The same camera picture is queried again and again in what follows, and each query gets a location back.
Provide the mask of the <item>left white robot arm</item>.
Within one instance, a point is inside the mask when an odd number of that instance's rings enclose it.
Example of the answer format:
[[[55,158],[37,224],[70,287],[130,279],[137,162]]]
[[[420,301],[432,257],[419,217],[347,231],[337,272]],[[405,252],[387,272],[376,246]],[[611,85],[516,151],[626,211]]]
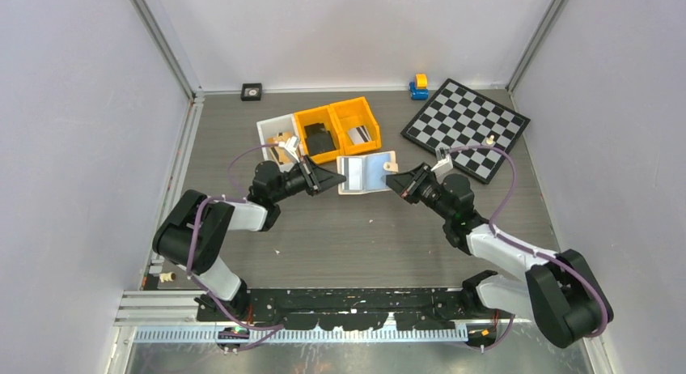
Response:
[[[157,229],[151,248],[196,278],[218,299],[217,310],[237,321],[248,310],[248,287],[220,257],[226,234],[267,232],[281,214],[280,201],[301,192],[315,196],[345,180],[309,156],[286,172],[273,161],[263,161],[257,164],[248,195],[241,202],[194,189],[185,191]]]

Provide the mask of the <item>beige leather card holder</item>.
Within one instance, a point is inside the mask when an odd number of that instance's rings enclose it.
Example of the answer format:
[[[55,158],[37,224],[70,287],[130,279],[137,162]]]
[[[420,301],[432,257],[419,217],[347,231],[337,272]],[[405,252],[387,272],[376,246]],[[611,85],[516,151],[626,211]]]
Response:
[[[340,195],[361,195],[390,191],[386,177],[398,173],[396,153],[378,152],[368,155],[342,155],[337,157],[337,172],[346,177],[338,185]]]

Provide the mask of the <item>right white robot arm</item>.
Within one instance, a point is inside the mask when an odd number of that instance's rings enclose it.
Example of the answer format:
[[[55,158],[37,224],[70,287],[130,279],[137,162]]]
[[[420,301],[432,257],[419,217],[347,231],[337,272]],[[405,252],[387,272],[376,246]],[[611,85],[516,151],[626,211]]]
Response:
[[[452,247],[511,274],[507,278],[486,270],[465,280],[461,303],[469,316],[503,310],[535,322],[560,348],[602,334],[613,321],[613,308],[581,253],[555,253],[500,230],[477,212],[466,176],[439,180],[428,164],[421,164],[386,176],[385,183],[406,202],[421,202],[440,216]]]

